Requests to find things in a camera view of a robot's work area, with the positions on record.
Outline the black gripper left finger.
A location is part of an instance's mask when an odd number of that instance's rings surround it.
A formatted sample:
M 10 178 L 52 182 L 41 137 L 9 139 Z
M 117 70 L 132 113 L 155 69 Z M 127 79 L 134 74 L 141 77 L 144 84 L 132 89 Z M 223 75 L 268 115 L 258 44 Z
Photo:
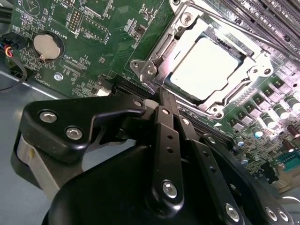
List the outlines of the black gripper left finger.
M 39 186 L 52 199 L 71 179 L 86 152 L 126 139 L 153 154 L 153 171 L 145 201 L 153 211 L 179 211 L 184 204 L 180 158 L 181 118 L 173 94 L 158 91 L 142 102 L 135 96 L 87 97 L 33 102 L 24 108 L 21 138 L 41 153 L 57 172 L 53 191 L 46 177 Z

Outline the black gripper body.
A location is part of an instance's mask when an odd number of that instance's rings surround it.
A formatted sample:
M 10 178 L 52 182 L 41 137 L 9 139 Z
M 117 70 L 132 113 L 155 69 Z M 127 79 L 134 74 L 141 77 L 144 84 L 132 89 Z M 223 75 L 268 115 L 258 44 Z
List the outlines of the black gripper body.
M 47 225 L 218 225 L 220 221 L 199 169 L 182 161 L 185 202 L 171 218 L 146 204 L 153 154 L 131 147 L 68 181 L 56 194 Z

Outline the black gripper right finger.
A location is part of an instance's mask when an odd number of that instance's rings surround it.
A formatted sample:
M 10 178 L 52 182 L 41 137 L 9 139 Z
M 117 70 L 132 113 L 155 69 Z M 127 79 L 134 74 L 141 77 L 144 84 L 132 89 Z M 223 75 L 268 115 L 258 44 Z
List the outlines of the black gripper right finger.
M 292 225 L 293 219 L 263 185 L 209 134 L 198 137 L 185 118 L 177 118 L 185 149 L 208 192 L 213 225 Z

